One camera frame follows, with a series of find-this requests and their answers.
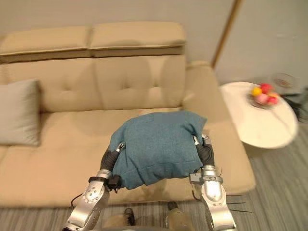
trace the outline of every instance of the teal cloth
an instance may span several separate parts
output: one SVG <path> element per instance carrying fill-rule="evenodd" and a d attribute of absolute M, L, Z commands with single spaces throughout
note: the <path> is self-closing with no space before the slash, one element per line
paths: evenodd
<path fill-rule="evenodd" d="M 122 141 L 126 148 L 115 163 L 113 174 L 122 185 L 134 189 L 164 178 L 184 178 L 202 163 L 193 142 L 202 142 L 206 119 L 188 112 L 151 113 L 125 122 L 111 137 L 110 150 Z"/>

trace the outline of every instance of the beige sofa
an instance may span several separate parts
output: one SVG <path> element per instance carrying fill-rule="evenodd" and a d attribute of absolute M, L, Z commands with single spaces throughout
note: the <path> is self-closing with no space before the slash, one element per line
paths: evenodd
<path fill-rule="evenodd" d="M 181 109 L 208 118 L 205 133 L 227 193 L 253 189 L 254 174 L 213 70 L 203 61 L 186 64 L 184 44 L 183 28 L 168 22 L 6 35 L 0 84 L 39 79 L 41 145 L 0 146 L 0 206 L 69 206 L 96 174 L 123 122 Z M 188 178 L 121 189 L 109 204 L 169 200 L 193 200 Z"/>

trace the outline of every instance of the white wall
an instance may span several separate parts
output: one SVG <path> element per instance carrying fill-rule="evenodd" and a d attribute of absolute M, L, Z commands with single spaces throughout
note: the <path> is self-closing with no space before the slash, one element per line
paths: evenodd
<path fill-rule="evenodd" d="M 0 0 L 0 34 L 123 21 L 185 26 L 190 60 L 211 60 L 233 0 Z"/>
<path fill-rule="evenodd" d="M 244 0 L 216 67 L 220 83 L 282 72 L 308 85 L 308 0 Z"/>

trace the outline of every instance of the yellow fruit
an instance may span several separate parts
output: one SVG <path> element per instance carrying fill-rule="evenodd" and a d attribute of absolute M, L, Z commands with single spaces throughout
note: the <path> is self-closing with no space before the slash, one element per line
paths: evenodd
<path fill-rule="evenodd" d="M 252 90 L 252 95 L 255 96 L 255 97 L 258 96 L 261 93 L 262 93 L 262 89 L 261 88 L 254 88 Z"/>

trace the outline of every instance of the floor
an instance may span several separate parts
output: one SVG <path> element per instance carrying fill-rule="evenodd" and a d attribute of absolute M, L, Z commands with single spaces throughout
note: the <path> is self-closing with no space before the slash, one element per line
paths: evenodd
<path fill-rule="evenodd" d="M 297 138 L 285 148 L 250 157 L 256 176 L 255 190 L 240 197 L 228 197 L 239 231 L 304 231 L 308 230 L 308 125 L 301 124 Z M 165 225 L 166 203 L 112 206 L 103 217 L 120 214 L 130 206 L 137 225 Z M 206 231 L 204 208 L 198 201 L 182 202 L 179 207 L 192 218 L 196 231 Z M 0 231 L 60 231 L 71 209 L 0 208 Z"/>

